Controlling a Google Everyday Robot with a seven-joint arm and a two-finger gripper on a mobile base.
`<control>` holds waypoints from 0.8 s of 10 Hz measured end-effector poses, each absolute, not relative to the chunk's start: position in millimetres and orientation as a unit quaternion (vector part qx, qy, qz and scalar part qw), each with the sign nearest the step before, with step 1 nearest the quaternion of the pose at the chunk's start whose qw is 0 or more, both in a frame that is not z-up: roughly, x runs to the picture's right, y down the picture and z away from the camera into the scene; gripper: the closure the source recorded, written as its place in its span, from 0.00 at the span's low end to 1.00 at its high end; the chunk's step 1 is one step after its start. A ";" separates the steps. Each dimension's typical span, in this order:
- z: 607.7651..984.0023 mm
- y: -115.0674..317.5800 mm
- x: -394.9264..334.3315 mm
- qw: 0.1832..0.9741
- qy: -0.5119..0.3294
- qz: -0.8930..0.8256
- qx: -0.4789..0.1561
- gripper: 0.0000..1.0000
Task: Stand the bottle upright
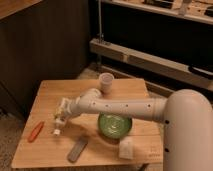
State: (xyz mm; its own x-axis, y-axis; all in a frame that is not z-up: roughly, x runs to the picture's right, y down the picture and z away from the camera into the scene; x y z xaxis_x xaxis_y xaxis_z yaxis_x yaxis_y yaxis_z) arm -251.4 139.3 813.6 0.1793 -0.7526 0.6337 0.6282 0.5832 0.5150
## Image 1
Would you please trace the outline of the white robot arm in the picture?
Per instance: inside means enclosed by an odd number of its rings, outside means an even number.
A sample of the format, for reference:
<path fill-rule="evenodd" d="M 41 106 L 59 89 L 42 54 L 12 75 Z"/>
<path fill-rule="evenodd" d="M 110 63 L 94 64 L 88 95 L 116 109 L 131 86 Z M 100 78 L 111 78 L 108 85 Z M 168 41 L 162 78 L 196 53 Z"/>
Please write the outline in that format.
<path fill-rule="evenodd" d="M 182 89 L 167 98 L 108 100 L 92 88 L 59 105 L 54 133 L 83 113 L 115 114 L 164 125 L 164 171 L 213 171 L 213 107 L 201 93 Z"/>

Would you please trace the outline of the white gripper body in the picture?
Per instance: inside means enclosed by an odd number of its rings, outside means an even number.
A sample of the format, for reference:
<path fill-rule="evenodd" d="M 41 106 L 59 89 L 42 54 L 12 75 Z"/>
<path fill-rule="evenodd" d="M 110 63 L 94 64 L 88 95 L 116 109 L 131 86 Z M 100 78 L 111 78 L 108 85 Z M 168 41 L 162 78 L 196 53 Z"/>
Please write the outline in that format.
<path fill-rule="evenodd" d="M 71 117 L 70 102 L 68 98 L 63 98 L 55 112 L 55 117 L 60 120 L 68 120 Z"/>

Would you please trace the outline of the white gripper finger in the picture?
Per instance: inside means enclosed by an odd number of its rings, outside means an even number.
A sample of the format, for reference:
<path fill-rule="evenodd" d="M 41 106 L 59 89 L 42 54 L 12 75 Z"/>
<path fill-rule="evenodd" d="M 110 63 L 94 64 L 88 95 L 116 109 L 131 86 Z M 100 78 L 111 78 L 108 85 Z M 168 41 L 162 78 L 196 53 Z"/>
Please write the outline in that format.
<path fill-rule="evenodd" d="M 58 121 L 58 125 L 59 125 L 59 128 L 63 128 L 63 127 L 65 126 L 65 121 L 64 121 L 64 120 L 59 119 L 59 121 Z"/>
<path fill-rule="evenodd" d="M 58 127 L 58 118 L 54 118 L 54 127 Z"/>

